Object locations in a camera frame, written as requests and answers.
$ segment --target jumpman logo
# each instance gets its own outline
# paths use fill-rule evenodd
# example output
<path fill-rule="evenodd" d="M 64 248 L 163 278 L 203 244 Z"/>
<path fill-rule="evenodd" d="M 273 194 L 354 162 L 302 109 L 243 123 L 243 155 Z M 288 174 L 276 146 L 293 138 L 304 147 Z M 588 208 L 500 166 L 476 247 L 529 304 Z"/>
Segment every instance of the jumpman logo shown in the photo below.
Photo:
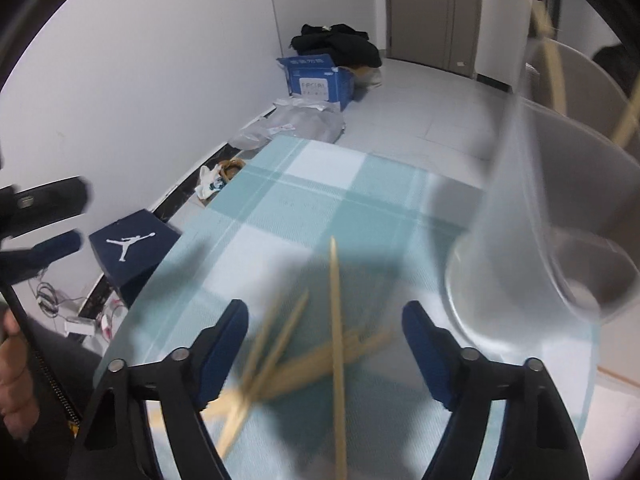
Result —
<path fill-rule="evenodd" d="M 140 240 L 144 240 L 145 238 L 150 238 L 151 236 L 156 236 L 156 233 L 151 233 L 151 234 L 148 234 L 147 236 L 133 236 L 131 238 L 121 238 L 120 241 L 107 240 L 107 243 L 116 244 L 116 245 L 122 246 L 122 254 L 120 255 L 120 259 L 118 261 L 119 262 L 126 262 L 124 257 L 126 256 L 127 251 L 129 250 L 129 248 L 134 243 L 139 242 Z"/>

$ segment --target human hand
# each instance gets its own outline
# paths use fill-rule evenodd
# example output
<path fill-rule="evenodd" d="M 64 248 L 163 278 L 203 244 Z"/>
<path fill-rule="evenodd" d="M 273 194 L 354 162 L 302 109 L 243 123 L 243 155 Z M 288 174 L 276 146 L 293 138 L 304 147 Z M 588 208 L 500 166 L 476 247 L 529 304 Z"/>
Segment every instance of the human hand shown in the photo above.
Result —
<path fill-rule="evenodd" d="M 27 368 L 27 344 L 10 310 L 0 320 L 8 336 L 0 345 L 0 415 L 12 437 L 25 438 L 40 415 Z"/>

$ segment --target door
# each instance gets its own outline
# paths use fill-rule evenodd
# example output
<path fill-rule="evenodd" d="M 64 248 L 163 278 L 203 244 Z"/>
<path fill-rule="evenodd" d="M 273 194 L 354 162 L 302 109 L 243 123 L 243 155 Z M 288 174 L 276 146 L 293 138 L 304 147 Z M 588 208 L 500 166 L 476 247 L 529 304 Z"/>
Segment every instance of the door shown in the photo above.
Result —
<path fill-rule="evenodd" d="M 389 57 L 471 76 L 480 0 L 388 0 Z"/>

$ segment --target clear plastic bag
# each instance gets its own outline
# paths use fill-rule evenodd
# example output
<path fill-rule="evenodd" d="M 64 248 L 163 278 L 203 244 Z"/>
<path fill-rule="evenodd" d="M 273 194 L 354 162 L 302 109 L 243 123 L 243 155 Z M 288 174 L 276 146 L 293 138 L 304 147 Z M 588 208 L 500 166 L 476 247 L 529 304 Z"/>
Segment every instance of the clear plastic bag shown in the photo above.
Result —
<path fill-rule="evenodd" d="M 342 112 L 331 103 L 291 97 L 274 104 L 276 109 L 269 117 L 240 130 L 229 144 L 239 150 L 255 150 L 279 134 L 335 142 L 344 128 Z"/>

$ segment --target table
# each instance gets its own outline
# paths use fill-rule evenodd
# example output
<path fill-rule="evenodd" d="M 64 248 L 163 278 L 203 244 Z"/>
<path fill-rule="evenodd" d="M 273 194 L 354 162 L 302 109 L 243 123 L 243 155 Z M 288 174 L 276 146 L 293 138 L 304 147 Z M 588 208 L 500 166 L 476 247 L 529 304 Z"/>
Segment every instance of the table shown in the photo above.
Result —
<path fill-rule="evenodd" d="M 436 325 L 468 346 L 447 315 L 444 270 L 481 198 L 480 190 L 398 162 L 278 137 L 187 225 L 133 304 L 95 380 L 114 358 L 142 364 L 190 346 L 233 298 L 248 305 L 250 326 L 228 384 L 237 383 L 246 348 L 278 297 L 288 312 L 304 288 L 310 291 L 283 360 L 328 341 L 332 235 L 346 328 L 399 332 L 402 307 L 419 300 Z M 542 358 L 580 434 L 593 391 L 597 333 L 585 328 L 518 355 L 487 357 L 518 364 Z M 449 412 L 431 399 L 404 338 L 349 365 L 346 391 L 350 478 L 422 478 Z M 493 403 L 478 479 L 491 469 L 503 411 L 504 402 Z M 222 422 L 207 427 L 215 442 Z M 331 428 L 327 378 L 256 405 L 225 465 L 243 480 L 331 478 Z M 154 443 L 165 478 L 179 478 L 161 430 L 154 431 Z"/>

